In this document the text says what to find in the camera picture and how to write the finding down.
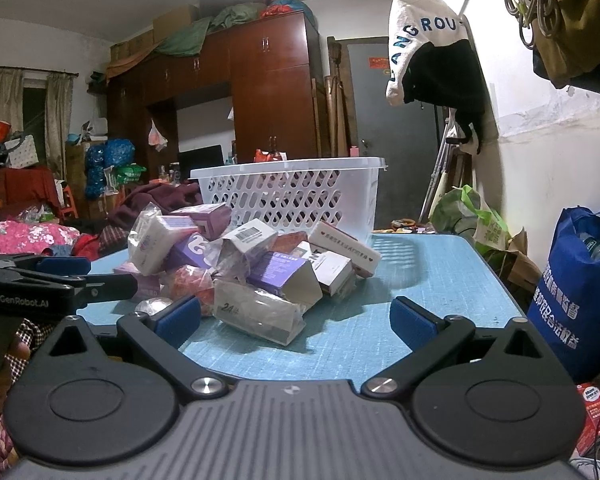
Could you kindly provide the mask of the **person left hand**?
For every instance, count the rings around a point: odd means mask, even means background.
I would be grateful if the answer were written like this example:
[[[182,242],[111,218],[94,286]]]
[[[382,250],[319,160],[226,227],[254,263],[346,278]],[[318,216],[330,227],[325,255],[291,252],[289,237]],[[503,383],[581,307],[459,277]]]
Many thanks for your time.
[[[30,354],[29,347],[18,336],[15,336],[6,356],[20,361],[27,361],[30,358]],[[5,361],[3,367],[0,369],[0,413],[11,385],[12,371],[10,370],[9,362]]]

